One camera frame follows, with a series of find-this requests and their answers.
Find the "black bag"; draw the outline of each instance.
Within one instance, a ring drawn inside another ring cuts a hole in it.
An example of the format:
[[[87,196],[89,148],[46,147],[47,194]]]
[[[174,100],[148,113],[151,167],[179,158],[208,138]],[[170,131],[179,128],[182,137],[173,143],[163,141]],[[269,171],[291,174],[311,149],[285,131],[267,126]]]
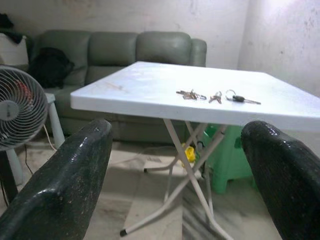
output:
[[[29,64],[28,73],[43,88],[64,87],[64,79],[73,70],[75,64],[66,57],[63,51],[44,47],[39,55]]]

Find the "sofa cushion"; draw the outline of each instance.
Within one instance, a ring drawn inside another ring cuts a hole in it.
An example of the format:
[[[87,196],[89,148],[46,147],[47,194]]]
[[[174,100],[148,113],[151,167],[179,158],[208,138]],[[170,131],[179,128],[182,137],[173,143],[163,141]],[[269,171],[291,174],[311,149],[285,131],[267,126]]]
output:
[[[93,33],[89,42],[89,65],[126,67],[133,64],[137,35],[131,32]]]
[[[55,107],[60,118],[71,118],[79,120],[93,120],[103,118],[108,121],[114,121],[115,115],[112,113],[84,111],[71,108],[70,93],[81,88],[80,86],[66,85],[63,89],[54,92]]]
[[[136,60],[164,64],[188,65],[192,42],[183,32],[149,31],[139,34]]]
[[[73,71],[65,78],[64,84],[84,86],[88,65],[88,44],[90,32],[71,30],[49,30],[40,35],[34,45],[31,59],[41,48],[51,47],[63,51],[74,63]]]
[[[123,68],[124,66],[89,66],[85,84],[91,84]]]

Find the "table top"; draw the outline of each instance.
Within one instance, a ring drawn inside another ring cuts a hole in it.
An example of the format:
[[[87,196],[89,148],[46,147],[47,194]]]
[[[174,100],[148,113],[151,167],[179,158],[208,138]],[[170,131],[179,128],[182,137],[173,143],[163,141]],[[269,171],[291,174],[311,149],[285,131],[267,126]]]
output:
[[[261,102],[228,101],[227,90]],[[194,90],[222,104],[185,100]],[[263,120],[284,130],[320,132],[320,98],[262,72],[136,62],[71,93],[71,107],[115,114],[244,126]]]

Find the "rubber leg tip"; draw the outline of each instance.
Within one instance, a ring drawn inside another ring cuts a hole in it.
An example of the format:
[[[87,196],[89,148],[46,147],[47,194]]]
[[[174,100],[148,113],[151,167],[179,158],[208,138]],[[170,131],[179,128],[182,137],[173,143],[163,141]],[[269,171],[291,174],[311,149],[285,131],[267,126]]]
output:
[[[125,229],[122,229],[121,231],[120,231],[120,236],[121,237],[123,237],[123,236],[125,236],[125,235],[127,235],[128,233],[127,233],[127,231],[125,230]]]

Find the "car key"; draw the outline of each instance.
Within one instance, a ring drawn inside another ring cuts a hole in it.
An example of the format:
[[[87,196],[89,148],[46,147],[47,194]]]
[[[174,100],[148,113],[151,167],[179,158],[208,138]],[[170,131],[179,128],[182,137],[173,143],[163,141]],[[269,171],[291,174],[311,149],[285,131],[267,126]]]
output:
[[[239,96],[239,95],[233,95],[232,101],[238,102],[238,103],[259,104],[259,105],[261,104],[261,102],[245,99],[243,96]]]

